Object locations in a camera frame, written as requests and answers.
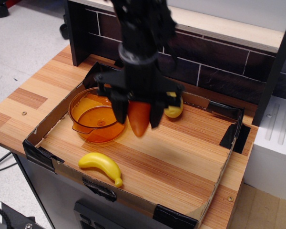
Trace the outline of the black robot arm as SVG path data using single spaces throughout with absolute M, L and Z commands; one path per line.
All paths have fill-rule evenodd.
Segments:
M 150 104 L 148 123 L 156 128 L 165 108 L 181 104 L 184 91 L 183 85 L 164 77 L 158 64 L 158 52 L 175 36 L 176 22 L 164 0 L 114 0 L 112 4 L 121 25 L 118 52 L 124 69 L 96 75 L 98 95 L 110 100 L 121 124 L 130 101 Z

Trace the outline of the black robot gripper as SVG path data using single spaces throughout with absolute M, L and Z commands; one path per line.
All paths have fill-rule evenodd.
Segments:
M 184 87 L 160 73 L 158 53 L 151 56 L 137 55 L 120 44 L 118 52 L 124 63 L 120 71 L 96 75 L 98 95 L 108 97 L 116 120 L 124 124 L 130 101 L 151 104 L 150 124 L 158 127 L 164 107 L 180 106 Z

